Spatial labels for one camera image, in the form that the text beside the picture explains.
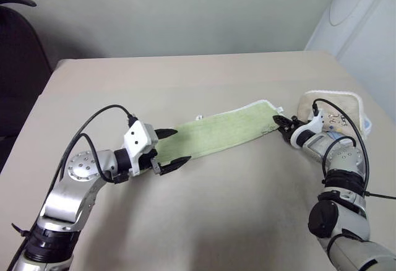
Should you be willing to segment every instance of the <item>table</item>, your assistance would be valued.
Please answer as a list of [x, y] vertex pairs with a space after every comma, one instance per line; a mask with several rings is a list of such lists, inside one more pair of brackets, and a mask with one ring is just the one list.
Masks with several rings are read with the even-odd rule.
[[[268, 99], [296, 113], [308, 90], [351, 90], [373, 123], [369, 190], [395, 194], [395, 126], [336, 60], [321, 52], [68, 59], [38, 98], [0, 177], [0, 269], [40, 209], [64, 148], [102, 106], [119, 103], [155, 128]], [[89, 127], [97, 149], [117, 149], [127, 130], [110, 110]], [[75, 153], [87, 149], [80, 144]], [[278, 132], [189, 162], [107, 185], [74, 251], [72, 270], [334, 270], [308, 216], [321, 167]], [[395, 251], [396, 206], [367, 198], [371, 239]]]

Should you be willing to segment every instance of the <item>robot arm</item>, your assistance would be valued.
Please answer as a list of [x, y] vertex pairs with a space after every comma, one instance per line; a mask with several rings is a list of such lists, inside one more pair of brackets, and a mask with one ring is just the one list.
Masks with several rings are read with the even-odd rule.
[[97, 155], [92, 151], [74, 155], [66, 165], [67, 173], [48, 194], [14, 270], [69, 270], [74, 247], [106, 179], [115, 184], [122, 183], [149, 168], [163, 175], [190, 159], [179, 158], [166, 166], [157, 163], [155, 144], [176, 132], [172, 129], [154, 130], [151, 125], [136, 119], [124, 135], [122, 149], [102, 150]]
[[[335, 141], [322, 132], [322, 113], [308, 124], [293, 116], [274, 116], [283, 138], [295, 148], [322, 163]], [[320, 242], [333, 266], [340, 271], [396, 270], [396, 256], [383, 246], [370, 242], [366, 216], [362, 153], [350, 144], [337, 142], [325, 166], [324, 189], [309, 215], [308, 228]]]

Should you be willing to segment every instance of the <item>white wall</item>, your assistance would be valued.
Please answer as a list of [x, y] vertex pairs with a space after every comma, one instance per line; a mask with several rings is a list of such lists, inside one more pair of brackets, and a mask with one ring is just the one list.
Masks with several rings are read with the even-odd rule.
[[59, 58], [304, 48], [330, 0], [34, 0], [15, 6]]
[[395, 1], [380, 0], [339, 62], [396, 121]]
[[396, 121], [396, 0], [332, 0], [306, 49], [326, 50]]

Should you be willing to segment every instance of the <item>black chair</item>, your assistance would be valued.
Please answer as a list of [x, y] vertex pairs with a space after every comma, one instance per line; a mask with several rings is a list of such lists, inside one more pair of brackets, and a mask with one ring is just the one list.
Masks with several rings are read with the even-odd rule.
[[[0, 0], [36, 6], [31, 0]], [[0, 6], [0, 171], [52, 70], [37, 34], [15, 10]]]

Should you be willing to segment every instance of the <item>black cable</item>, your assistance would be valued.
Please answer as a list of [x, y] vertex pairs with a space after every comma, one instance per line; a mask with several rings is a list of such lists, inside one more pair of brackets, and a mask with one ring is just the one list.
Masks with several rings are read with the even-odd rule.
[[71, 150], [72, 150], [72, 148], [73, 148], [73, 146], [74, 146], [74, 145], [72, 146], [72, 144], [73, 144], [73, 142], [76, 140], [76, 137], [85, 129], [85, 127], [88, 126], [88, 124], [89, 124], [94, 118], [96, 118], [99, 114], [101, 114], [102, 112], [104, 112], [104, 111], [106, 111], [107, 109], [110, 109], [110, 108], [120, 108], [120, 109], [122, 109], [122, 110], [126, 113], [126, 115], [127, 115], [128, 118], [130, 118], [130, 117], [132, 116], [132, 114], [130, 114], [130, 113], [128, 112], [128, 110], [125, 109], [125, 107], [123, 107], [123, 106], [121, 106], [121, 105], [118, 105], [118, 104], [112, 104], [112, 105], [108, 105], [108, 106], [106, 106], [106, 107], [103, 107], [102, 109], [98, 110], [98, 111], [95, 112], [93, 115], [91, 115], [91, 117], [87, 119], [87, 121], [80, 127], [80, 129], [79, 129], [79, 130], [76, 132], [76, 134], [73, 136], [72, 140], [70, 141], [69, 145], [66, 147], [66, 149], [65, 149], [65, 151], [64, 151], [64, 153], [63, 153], [63, 156], [62, 156], [62, 158], [61, 158], [61, 161], [59, 162], [59, 165], [58, 165], [58, 169], [61, 168], [61, 172], [60, 172], [61, 175], [60, 175], [60, 177], [59, 177], [59, 180], [62, 180], [62, 178], [63, 178], [64, 169], [65, 169], [65, 166], [66, 166], [66, 161], [67, 161], [67, 158], [68, 158], [68, 156], [70, 155]]
[[329, 145], [329, 147], [327, 148], [327, 150], [326, 150], [326, 152], [324, 153], [324, 156], [323, 156], [323, 160], [322, 160], [322, 172], [323, 172], [323, 177], [324, 177], [324, 178], [326, 177], [326, 174], [327, 174], [327, 172], [326, 172], [326, 160], [327, 160], [327, 156], [329, 155], [329, 152], [331, 151], [331, 149], [333, 148], [333, 146], [334, 146], [335, 144], [337, 144], [338, 142], [340, 142], [341, 140], [343, 140], [343, 139], [350, 139], [350, 140], [352, 141], [352, 143], [353, 143], [353, 146], [356, 147], [356, 140], [355, 140], [355, 138], [353, 138], [353, 137], [351, 137], [351, 136], [343, 136], [343, 137], [340, 137], [340, 138], [335, 139], [335, 140]]
[[89, 147], [90, 147], [90, 149], [91, 149], [93, 158], [95, 159], [95, 165], [96, 165], [97, 170], [98, 170], [98, 172], [99, 172], [99, 174], [100, 174], [100, 177], [102, 177], [102, 179], [103, 179], [104, 181], [108, 182], [108, 183], [114, 183], [114, 181], [113, 181], [111, 178], [108, 178], [108, 177], [103, 173], [103, 171], [101, 170], [100, 164], [99, 164], [99, 158], [98, 158], [97, 150], [96, 150], [95, 147], [93, 146], [93, 142], [92, 142], [91, 138], [90, 138], [86, 133], [80, 133], [80, 134], [76, 137], [75, 141], [73, 142], [72, 148], [73, 148], [74, 145], [77, 143], [77, 141], [81, 139], [81, 137], [84, 137], [85, 140], [87, 140], [87, 142], [88, 142], [88, 144], [89, 144]]
[[372, 197], [378, 197], [378, 198], [396, 200], [396, 197], [393, 197], [393, 196], [380, 195], [380, 194], [373, 194], [372, 192], [368, 192], [368, 191], [365, 191], [365, 192], [364, 192], [364, 195], [365, 195], [365, 196], [368, 196], [368, 197], [372, 196]]
[[351, 124], [351, 127], [353, 128], [358, 140], [359, 140], [359, 144], [361, 147], [361, 151], [363, 153], [363, 158], [364, 158], [364, 172], [365, 172], [365, 177], [364, 177], [364, 190], [367, 189], [367, 185], [369, 184], [369, 177], [370, 177], [370, 165], [369, 165], [369, 157], [367, 155], [367, 150], [366, 150], [366, 146], [364, 145], [363, 139], [360, 136], [360, 132], [358, 130], [358, 128], [356, 127], [356, 125], [354, 124], [354, 122], [352, 121], [352, 119], [340, 108], [338, 107], [336, 104], [326, 100], [326, 99], [322, 99], [322, 98], [318, 98], [315, 99], [312, 103], [312, 110], [314, 112], [314, 115], [317, 116], [319, 113], [319, 110], [317, 108], [317, 101], [322, 101], [324, 103], [329, 104], [330, 106], [334, 107], [337, 111], [339, 111], [342, 115], [344, 115], [344, 117], [346, 118], [346, 120]]
[[[42, 208], [42, 207], [44, 206], [44, 204], [45, 204], [45, 202], [46, 202], [46, 200], [47, 200], [48, 195], [49, 195], [50, 192], [53, 190], [53, 188], [54, 188], [54, 186], [55, 186], [55, 183], [56, 183], [56, 181], [58, 180], [58, 177], [59, 177], [59, 180], [62, 180], [63, 175], [64, 175], [64, 163], [66, 164], [67, 158], [69, 157], [69, 155], [70, 155], [70, 153], [71, 153], [71, 151], [72, 151], [72, 149], [73, 149], [75, 143], [77, 143], [77, 141], [78, 141], [81, 137], [85, 137], [85, 138], [86, 138], [86, 140], [87, 140], [87, 142], [88, 142], [88, 144], [89, 144], [89, 146], [90, 146], [90, 148], [91, 148], [91, 150], [92, 150], [92, 154], [93, 154], [93, 157], [94, 157], [94, 159], [95, 159], [95, 163], [97, 164], [97, 168], [98, 168], [98, 171], [99, 171], [99, 173], [100, 173], [100, 176], [101, 176], [105, 181], [110, 180], [110, 182], [112, 182], [111, 179], [107, 178], [107, 177], [103, 174], [103, 172], [102, 172], [100, 166], [98, 166], [98, 163], [99, 163], [99, 161], [98, 161], [98, 155], [97, 155], [97, 153], [96, 153], [95, 147], [93, 146], [92, 141], [90, 140], [89, 136], [88, 136], [87, 134], [85, 134], [86, 136], [84, 136], [84, 135], [80, 136], [81, 132], [85, 129], [85, 127], [87, 127], [87, 125], [88, 125], [94, 118], [96, 118], [100, 113], [102, 113], [102, 112], [104, 112], [104, 111], [106, 111], [107, 109], [110, 109], [110, 108], [120, 108], [121, 110], [123, 110], [123, 111], [127, 114], [128, 119], [130, 119], [130, 118], [132, 117], [132, 114], [130, 114], [130, 113], [128, 112], [128, 110], [127, 110], [125, 107], [123, 107], [123, 106], [121, 106], [121, 105], [118, 105], [118, 104], [112, 104], [112, 105], [108, 105], [108, 106], [106, 106], [106, 107], [103, 107], [102, 109], [98, 110], [98, 111], [95, 112], [93, 115], [91, 115], [91, 117], [88, 118], [87, 121], [86, 121], [86, 122], [80, 127], [80, 129], [76, 132], [76, 134], [73, 136], [72, 140], [70, 141], [70, 143], [69, 143], [68, 146], [66, 147], [66, 149], [65, 149], [65, 151], [64, 151], [64, 153], [63, 153], [63, 155], [62, 155], [62, 157], [61, 157], [61, 160], [59, 161], [58, 167], [56, 168], [55, 174], [54, 174], [54, 176], [53, 176], [53, 178], [52, 178], [52, 180], [51, 180], [51, 183], [50, 183], [49, 188], [48, 188], [48, 190], [47, 190], [47, 193], [46, 193], [46, 195], [45, 195], [44, 201], [43, 201], [43, 203], [42, 203], [42, 205], [41, 205], [40, 208]], [[36, 217], [36, 219], [35, 219], [35, 221], [34, 221], [32, 227], [30, 228], [29, 233], [31, 233], [31, 232], [33, 231], [33, 229], [36, 227], [36, 225], [37, 225], [37, 219], [38, 219], [38, 215], [37, 215], [37, 217]], [[28, 237], [25, 237], [25, 239], [24, 239], [24, 240], [22, 241], [22, 243], [20, 244], [20, 246], [19, 246], [17, 252], [14, 254], [14, 256], [13, 256], [13, 258], [12, 258], [12, 260], [11, 260], [11, 262], [10, 262], [8, 268], [7, 268], [7, 271], [12, 271], [12, 269], [14, 268], [16, 262], [18, 261], [19, 256], [21, 255], [22, 251], [25, 249], [25, 246], [26, 246], [26, 244], [27, 244], [27, 241], [28, 241]]]

